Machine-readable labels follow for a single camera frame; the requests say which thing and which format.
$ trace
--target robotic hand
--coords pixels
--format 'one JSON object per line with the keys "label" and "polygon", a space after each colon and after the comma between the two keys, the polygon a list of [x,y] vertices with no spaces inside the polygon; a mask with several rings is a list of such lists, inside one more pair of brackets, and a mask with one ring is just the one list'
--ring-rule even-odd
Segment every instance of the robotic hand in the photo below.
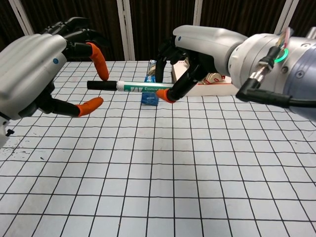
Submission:
{"label": "robotic hand", "polygon": [[280,106],[316,121],[316,28],[306,38],[290,38],[291,33],[287,28],[280,35],[247,38],[226,29],[180,26],[158,49],[157,82],[167,60],[175,64],[188,58],[190,67],[157,96],[173,103],[208,73],[220,73],[240,89],[238,99]]}
{"label": "robotic hand", "polygon": [[9,121],[31,116],[37,109],[72,117],[87,115],[102,103],[101,97],[82,105],[53,99],[53,79],[68,58],[90,57],[99,77],[109,78],[104,56],[94,44],[107,46],[98,32],[87,29],[89,20],[73,17],[46,28],[41,34],[24,36],[0,53],[0,148],[13,131]]}

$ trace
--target white grid surface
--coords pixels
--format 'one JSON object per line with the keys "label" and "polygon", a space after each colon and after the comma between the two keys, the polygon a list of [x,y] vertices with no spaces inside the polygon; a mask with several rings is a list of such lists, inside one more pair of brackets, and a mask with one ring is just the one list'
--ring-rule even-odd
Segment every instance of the white grid surface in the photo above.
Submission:
{"label": "white grid surface", "polygon": [[[148,62],[108,62],[144,81]],[[171,82],[167,65],[165,81]],[[55,98],[102,106],[82,118],[37,111],[0,150],[0,236],[315,237],[316,127],[232,96],[143,106],[87,91],[91,63],[66,63]]]}

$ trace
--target small blue carton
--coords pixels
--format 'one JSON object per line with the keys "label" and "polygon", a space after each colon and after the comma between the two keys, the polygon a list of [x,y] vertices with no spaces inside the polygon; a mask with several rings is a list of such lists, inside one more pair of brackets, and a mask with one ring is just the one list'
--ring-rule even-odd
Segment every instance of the small blue carton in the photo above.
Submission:
{"label": "small blue carton", "polygon": [[[146,76],[145,82],[155,83],[155,76]],[[150,92],[143,92],[142,93],[142,104],[144,105],[158,105],[159,98],[156,96],[155,93]]]}

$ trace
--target dark curtain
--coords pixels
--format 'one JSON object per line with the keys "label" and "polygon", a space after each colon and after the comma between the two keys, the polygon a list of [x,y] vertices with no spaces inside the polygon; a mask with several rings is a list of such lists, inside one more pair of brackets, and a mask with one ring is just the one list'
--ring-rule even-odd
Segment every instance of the dark curtain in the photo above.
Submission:
{"label": "dark curtain", "polygon": [[300,0],[290,22],[293,35],[305,37],[313,26],[316,26],[316,0]]}
{"label": "dark curtain", "polygon": [[130,0],[136,60],[155,59],[174,28],[192,25],[195,0]]}
{"label": "dark curtain", "polygon": [[226,28],[245,36],[273,33],[284,3],[285,0],[204,0],[200,25]]}
{"label": "dark curtain", "polygon": [[16,39],[24,36],[8,0],[0,0],[0,51]]}
{"label": "dark curtain", "polygon": [[111,44],[101,48],[106,60],[124,60],[116,0],[21,0],[36,33],[58,21],[74,16],[87,17],[91,28]]}

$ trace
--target green led ring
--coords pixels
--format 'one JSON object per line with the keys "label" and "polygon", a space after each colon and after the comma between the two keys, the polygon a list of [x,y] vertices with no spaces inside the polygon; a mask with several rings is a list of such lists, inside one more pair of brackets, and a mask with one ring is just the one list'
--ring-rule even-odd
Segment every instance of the green led ring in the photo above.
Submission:
{"label": "green led ring", "polygon": [[279,62],[283,61],[287,56],[288,56],[288,49],[285,48],[283,55],[280,58],[277,58],[275,60],[275,63],[279,63]]}

